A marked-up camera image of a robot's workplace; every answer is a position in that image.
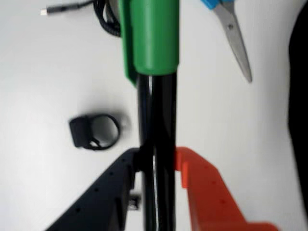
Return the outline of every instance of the white surface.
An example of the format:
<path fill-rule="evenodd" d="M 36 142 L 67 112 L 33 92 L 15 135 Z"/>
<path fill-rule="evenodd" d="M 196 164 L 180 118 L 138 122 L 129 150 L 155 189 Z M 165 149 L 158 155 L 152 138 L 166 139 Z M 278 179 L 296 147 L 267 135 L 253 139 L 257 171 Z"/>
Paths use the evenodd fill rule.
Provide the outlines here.
<path fill-rule="evenodd" d="M 92 7 L 41 17 L 57 0 L 0 8 L 0 230 L 41 231 L 119 154 L 138 146 L 136 90 L 123 73 L 119 39 Z M 215 164 L 249 221 L 306 231 L 287 131 L 288 42 L 304 0 L 237 0 L 253 84 L 248 85 L 215 14 L 181 1 L 177 144 Z M 73 147 L 68 119 L 117 112 L 130 122 L 104 153 Z M 177 230 L 190 230 L 177 174 Z M 138 230 L 129 212 L 127 230 Z"/>

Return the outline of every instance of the black pole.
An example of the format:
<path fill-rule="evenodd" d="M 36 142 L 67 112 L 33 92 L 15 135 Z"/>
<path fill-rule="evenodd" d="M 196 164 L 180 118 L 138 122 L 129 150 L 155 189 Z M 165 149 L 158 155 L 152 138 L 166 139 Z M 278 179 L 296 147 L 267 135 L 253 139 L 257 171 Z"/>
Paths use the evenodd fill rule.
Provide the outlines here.
<path fill-rule="evenodd" d="M 137 88 L 145 230 L 174 231 L 177 74 L 138 74 Z"/>

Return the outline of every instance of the black cable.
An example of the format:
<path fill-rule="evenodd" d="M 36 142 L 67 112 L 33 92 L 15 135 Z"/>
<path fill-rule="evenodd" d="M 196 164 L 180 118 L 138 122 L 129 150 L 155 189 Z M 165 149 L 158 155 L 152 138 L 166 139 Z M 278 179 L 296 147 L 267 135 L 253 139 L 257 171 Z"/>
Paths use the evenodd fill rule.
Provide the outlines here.
<path fill-rule="evenodd" d="M 118 22 L 115 14 L 110 6 L 109 0 L 89 0 L 82 3 L 70 3 L 64 5 L 50 6 L 42 9 L 41 15 L 51 15 L 54 13 L 62 13 L 65 11 L 79 10 L 80 8 L 86 7 L 93 4 L 95 14 L 102 26 L 102 28 L 109 34 L 121 37 L 120 23 Z M 106 13 L 111 17 L 112 22 L 108 22 L 104 19 L 103 12 L 106 6 Z"/>

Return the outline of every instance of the black ring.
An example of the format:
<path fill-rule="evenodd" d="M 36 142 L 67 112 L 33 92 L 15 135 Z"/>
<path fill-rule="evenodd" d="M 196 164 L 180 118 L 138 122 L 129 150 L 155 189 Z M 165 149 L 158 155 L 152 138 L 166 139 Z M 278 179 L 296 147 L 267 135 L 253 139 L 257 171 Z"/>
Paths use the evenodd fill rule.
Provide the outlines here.
<path fill-rule="evenodd" d="M 97 144 L 97 146 L 98 146 L 98 147 L 95 147 L 95 146 L 91 145 L 92 150 L 106 150 L 106 149 L 111 148 L 112 146 L 114 146 L 118 142 L 118 140 L 120 139 L 121 128 L 120 128 L 119 122 L 117 121 L 116 118 L 114 118 L 110 114 L 98 114 L 98 115 L 94 115 L 94 116 L 90 117 L 89 119 L 90 119 L 91 126 L 92 126 L 93 121 L 95 119 L 97 119 L 99 117 L 103 117 L 103 116 L 107 117 L 107 118 L 109 118 L 109 119 L 111 119 L 113 121 L 113 123 L 115 124 L 116 129 L 117 129 L 117 136 L 109 145 L 101 146 L 100 142 L 97 139 L 94 138 L 93 133 L 92 133 L 92 141 L 95 142 Z"/>
<path fill-rule="evenodd" d="M 100 142 L 94 137 L 92 125 L 95 119 L 99 117 L 107 117 L 111 119 L 116 126 L 117 136 L 106 146 L 101 146 Z M 114 146 L 120 138 L 121 128 L 112 115 L 109 114 L 96 114 L 96 115 L 84 115 L 72 119 L 69 122 L 72 138 L 75 147 L 83 147 L 90 150 L 106 150 Z"/>

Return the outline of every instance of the cable connector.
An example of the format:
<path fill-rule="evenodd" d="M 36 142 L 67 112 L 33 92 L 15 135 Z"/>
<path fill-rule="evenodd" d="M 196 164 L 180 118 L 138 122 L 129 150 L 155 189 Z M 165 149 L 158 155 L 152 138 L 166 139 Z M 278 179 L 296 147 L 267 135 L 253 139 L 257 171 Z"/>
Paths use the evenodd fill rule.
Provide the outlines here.
<path fill-rule="evenodd" d="M 89 5 L 93 3 L 93 1 L 87 1 L 85 3 L 79 4 L 79 3 L 71 3 L 71 4 L 65 4 L 65 5 L 57 5 L 57 6 L 49 6 L 45 9 L 41 9 L 40 15 L 47 16 L 53 13 L 61 13 L 65 11 L 73 11 L 78 10 L 81 7 L 84 7 L 86 5 Z"/>

